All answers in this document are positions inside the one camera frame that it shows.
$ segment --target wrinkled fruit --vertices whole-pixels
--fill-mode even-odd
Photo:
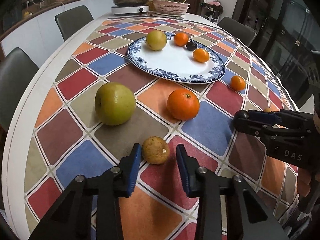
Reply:
[[[168,144],[157,136],[152,136],[145,140],[141,149],[143,158],[151,164],[162,164],[170,155]]]
[[[190,90],[177,89],[169,95],[167,108],[174,118],[186,121],[196,117],[200,103]]]
[[[235,91],[241,91],[245,89],[245,81],[240,76],[233,76],[230,81],[230,87]]]
[[[197,47],[198,46],[194,41],[189,41],[187,43],[187,50],[194,51]]]
[[[119,125],[131,118],[136,108],[136,99],[124,85],[117,82],[106,83],[96,93],[94,108],[102,123]]]
[[[167,44],[167,37],[162,31],[154,30],[146,36],[146,44],[151,50],[161,50]]]
[[[189,41],[189,36],[186,35],[185,33],[177,33],[173,37],[173,41],[177,46],[184,46]]]
[[[210,55],[205,49],[196,49],[192,55],[196,61],[201,63],[205,63],[210,59]]]

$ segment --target white plate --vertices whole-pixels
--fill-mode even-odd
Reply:
[[[192,51],[174,44],[174,35],[166,36],[167,44],[159,51],[149,49],[145,37],[134,41],[128,47],[128,58],[145,72],[181,83],[206,84],[222,78],[225,65],[212,49],[194,41],[198,49],[205,49],[210,55],[209,61],[200,63],[194,60]]]

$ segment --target plate rim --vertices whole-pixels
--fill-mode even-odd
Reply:
[[[166,34],[166,36],[174,37],[174,35],[171,35],[171,34]],[[147,69],[144,69],[144,68],[142,68],[141,66],[139,66],[139,65],[132,59],[132,57],[131,57],[131,55],[130,55],[130,49],[131,49],[132,45],[135,44],[135,43],[137,43],[137,42],[140,41],[140,40],[145,39],[145,38],[146,38],[146,37],[141,37],[141,38],[133,41],[133,42],[128,46],[128,49],[127,49],[127,57],[129,58],[130,62],[131,62],[133,65],[135,65],[137,68],[143,70],[144,72],[149,73],[150,75],[153,75],[153,76],[156,76],[156,77],[159,77],[159,78],[163,78],[163,79],[166,79],[166,80],[170,80],[170,81],[175,81],[175,82],[179,82],[179,83],[184,83],[184,84],[209,84],[209,83],[213,83],[213,82],[216,82],[216,81],[220,80],[220,79],[224,76],[224,74],[225,74],[225,72],[226,72],[226,65],[224,64],[224,62],[222,61],[222,59],[219,57],[219,55],[218,55],[213,49],[210,49],[208,46],[202,44],[202,43],[199,42],[199,41],[195,41],[195,40],[193,40],[193,39],[189,39],[189,41],[194,41],[194,42],[196,42],[196,43],[199,43],[199,44],[201,44],[202,46],[204,46],[206,49],[212,51],[213,54],[217,57],[217,59],[220,61],[221,65],[222,65],[222,72],[221,72],[221,74],[218,76],[218,78],[214,78],[214,79],[211,79],[211,80],[208,80],[208,81],[205,81],[205,82],[203,82],[203,81],[182,81],[182,80],[178,80],[178,79],[175,79],[175,78],[164,77],[164,76],[162,76],[162,75],[160,75],[160,74],[154,74],[154,73],[152,73],[151,71],[149,71],[149,70],[147,70]]]

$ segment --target table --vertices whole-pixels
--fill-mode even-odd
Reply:
[[[225,75],[211,84],[179,84],[134,67],[128,45],[153,29],[185,32],[212,48],[226,65]],[[246,80],[235,92],[234,75]],[[94,96],[106,82],[120,82],[135,94],[137,108],[125,124],[99,123]],[[192,90],[199,114],[182,122],[166,109],[177,88]],[[24,93],[10,126],[4,150],[2,185],[12,229],[27,239],[68,183],[78,174],[97,176],[119,163],[135,142],[164,138],[170,158],[163,165],[140,165],[132,197],[120,199],[124,239],[194,239],[197,199],[183,192],[175,147],[216,174],[242,174],[280,222],[297,204],[297,168],[266,157],[256,138],[237,133],[232,117],[239,109],[297,109],[268,66],[239,40],[200,16],[184,19],[104,15],[75,33],[44,63]],[[224,198],[222,226],[226,235]],[[92,239],[95,239],[95,206]]]

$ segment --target blue gripper pad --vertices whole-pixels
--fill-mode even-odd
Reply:
[[[141,162],[141,146],[139,143],[135,143],[129,156],[123,157],[120,160],[119,167],[122,170],[125,178],[125,184],[123,191],[125,197],[130,197],[134,191],[136,185],[139,165]]]
[[[138,171],[139,171],[139,165],[141,162],[141,146],[138,143],[135,143],[131,154],[133,156],[132,157],[132,166],[131,166],[131,170],[129,173],[129,177],[128,177],[128,187],[127,187],[127,192],[128,195],[131,196],[132,192],[134,191],[134,187],[136,185],[136,181],[137,181],[137,176],[138,176]]]
[[[275,125],[281,121],[281,119],[275,113],[267,113],[261,111],[249,110],[249,120],[262,122],[267,125]]]
[[[177,145],[176,156],[177,156],[177,163],[178,163],[178,167],[179,167],[182,187],[183,187],[184,192],[188,196],[190,193],[190,183],[189,183],[189,174],[187,171],[186,162],[184,160],[184,158],[188,158],[188,156],[185,153],[185,149],[184,149],[183,145],[182,145],[182,147],[180,147],[180,145]]]

